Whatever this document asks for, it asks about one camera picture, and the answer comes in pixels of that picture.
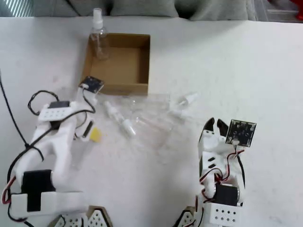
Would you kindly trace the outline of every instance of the white plastic cap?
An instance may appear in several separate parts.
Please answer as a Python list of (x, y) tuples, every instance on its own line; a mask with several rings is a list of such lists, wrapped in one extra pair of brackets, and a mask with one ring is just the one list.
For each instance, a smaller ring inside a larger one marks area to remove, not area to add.
[(102, 9), (100, 9), (100, 8), (94, 8), (93, 28), (94, 29), (103, 28)]
[(173, 116), (181, 119), (181, 120), (185, 120), (186, 119), (186, 115), (183, 113), (182, 110), (171, 110), (170, 112)]
[(130, 120), (128, 120), (128, 119), (124, 120), (122, 122), (122, 127), (130, 137), (133, 137), (136, 135), (136, 132), (135, 132)]
[(194, 93), (191, 93), (191, 94), (188, 94), (188, 95), (184, 96), (183, 99), (186, 100), (187, 105), (189, 105), (192, 102), (194, 102), (197, 99), (197, 97), (198, 97), (198, 93), (194, 92)]
[(118, 110), (115, 107), (113, 107), (109, 101), (105, 101), (103, 105), (105, 106), (106, 113), (108, 114), (109, 117), (112, 117), (115, 113), (118, 112)]

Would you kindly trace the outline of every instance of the white table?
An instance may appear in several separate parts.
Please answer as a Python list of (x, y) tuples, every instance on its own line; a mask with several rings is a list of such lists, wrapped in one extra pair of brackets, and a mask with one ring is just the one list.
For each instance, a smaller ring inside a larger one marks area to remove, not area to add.
[[(3, 83), (21, 130), (31, 139), (36, 118), (27, 110), (39, 89), (64, 92), (80, 79), (91, 18), (0, 18)], [(257, 122), (243, 155), (247, 198), (243, 227), (303, 222), (303, 25), (190, 22), (180, 18), (107, 17), (110, 32), (151, 35), (150, 93), (201, 96), (194, 116)], [(46, 99), (36, 101), (36, 107)], [(0, 98), (0, 185), (23, 149)], [(91, 204), (105, 206), (116, 227), (172, 226), (197, 193), (199, 133), (166, 153), (133, 152), (106, 132), (86, 156), (76, 183)], [(15, 226), (0, 206), (2, 226)], [(50, 218), (30, 218), (36, 226)]]

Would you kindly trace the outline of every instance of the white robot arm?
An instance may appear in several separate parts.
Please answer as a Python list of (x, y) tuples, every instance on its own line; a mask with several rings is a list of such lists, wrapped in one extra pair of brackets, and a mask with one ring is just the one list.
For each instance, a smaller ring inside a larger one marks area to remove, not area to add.
[(204, 126), (199, 143), (199, 183), (194, 209), (184, 210), (174, 227), (238, 226), (245, 199), (245, 175), (240, 154), (250, 147), (255, 123), (232, 120), (228, 127), (214, 118)]
[[(103, 81), (87, 77), (79, 86), (75, 101), (57, 101), (43, 107), (32, 142), (50, 128), (53, 130), (25, 153), (16, 165), (21, 193), (11, 196), (12, 216), (24, 218), (87, 211), (83, 192), (60, 192), (60, 189), (66, 186), (74, 137), (83, 142), (89, 140), (94, 125), (92, 114), (97, 104), (96, 94), (103, 85)], [(54, 168), (36, 170), (50, 154), (56, 156)]]

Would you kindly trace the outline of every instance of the mounting hole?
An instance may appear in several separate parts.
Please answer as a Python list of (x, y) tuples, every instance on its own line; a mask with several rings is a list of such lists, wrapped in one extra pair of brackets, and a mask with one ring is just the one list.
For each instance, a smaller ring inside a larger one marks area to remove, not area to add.
[(214, 161), (215, 157), (211, 157), (210, 159), (208, 159), (209, 162)]
[(214, 168), (216, 166), (216, 164), (211, 164), (208, 168)]

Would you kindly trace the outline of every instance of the cardboard box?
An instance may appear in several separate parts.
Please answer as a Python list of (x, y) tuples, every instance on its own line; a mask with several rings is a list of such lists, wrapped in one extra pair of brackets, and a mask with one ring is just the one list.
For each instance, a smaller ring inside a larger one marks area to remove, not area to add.
[(87, 76), (103, 80), (105, 94), (147, 94), (150, 36), (110, 33), (108, 41), (109, 59), (99, 60), (89, 40), (81, 80)]

